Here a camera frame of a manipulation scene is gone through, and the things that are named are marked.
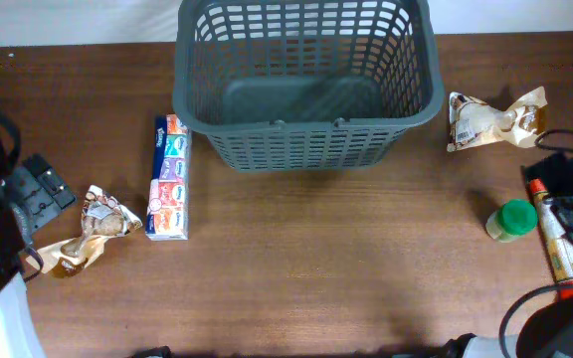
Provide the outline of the orange pasta packet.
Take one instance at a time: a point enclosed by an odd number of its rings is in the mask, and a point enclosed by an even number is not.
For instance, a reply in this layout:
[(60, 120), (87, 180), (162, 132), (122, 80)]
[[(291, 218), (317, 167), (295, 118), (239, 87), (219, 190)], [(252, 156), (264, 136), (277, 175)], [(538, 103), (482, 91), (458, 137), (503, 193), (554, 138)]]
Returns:
[(573, 284), (573, 244), (551, 210), (551, 196), (540, 179), (531, 180), (528, 187), (537, 211), (541, 237), (554, 282)]

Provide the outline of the grey plastic shopping basket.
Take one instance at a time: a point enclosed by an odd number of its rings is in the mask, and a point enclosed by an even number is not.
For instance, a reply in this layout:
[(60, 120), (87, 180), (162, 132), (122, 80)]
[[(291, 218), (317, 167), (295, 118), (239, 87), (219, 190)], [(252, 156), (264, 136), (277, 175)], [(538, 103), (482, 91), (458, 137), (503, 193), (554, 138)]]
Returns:
[(179, 6), (173, 109), (238, 171), (374, 165), (444, 97), (427, 0)]

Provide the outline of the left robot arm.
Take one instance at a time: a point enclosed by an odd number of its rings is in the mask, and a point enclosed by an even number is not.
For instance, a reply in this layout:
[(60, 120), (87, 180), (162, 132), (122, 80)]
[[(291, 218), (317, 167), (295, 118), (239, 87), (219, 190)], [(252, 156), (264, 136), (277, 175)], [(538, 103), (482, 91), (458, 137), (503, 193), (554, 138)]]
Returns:
[(0, 112), (0, 357), (42, 357), (28, 304), (22, 255), (44, 261), (34, 234), (71, 207), (76, 197), (39, 154), (21, 159), (18, 126)]

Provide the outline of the green lid spice jar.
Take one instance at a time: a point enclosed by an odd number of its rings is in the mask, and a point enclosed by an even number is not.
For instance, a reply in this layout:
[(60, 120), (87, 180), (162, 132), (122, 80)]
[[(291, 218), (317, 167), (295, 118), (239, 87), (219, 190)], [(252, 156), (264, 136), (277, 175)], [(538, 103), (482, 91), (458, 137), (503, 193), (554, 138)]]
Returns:
[(495, 241), (511, 243), (532, 232), (538, 225), (535, 207), (527, 201), (514, 199), (494, 211), (485, 223), (485, 230)]

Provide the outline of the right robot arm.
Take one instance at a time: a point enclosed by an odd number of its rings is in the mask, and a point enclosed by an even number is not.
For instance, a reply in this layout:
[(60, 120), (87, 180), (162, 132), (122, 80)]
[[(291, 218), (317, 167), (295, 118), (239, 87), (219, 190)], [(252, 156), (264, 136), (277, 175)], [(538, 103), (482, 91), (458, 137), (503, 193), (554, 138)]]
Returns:
[(511, 305), (494, 338), (461, 336), (446, 345), (453, 357), (573, 357), (573, 149), (522, 170), (530, 200), (512, 200), (487, 219), (487, 233), (511, 243), (538, 229), (554, 281)]

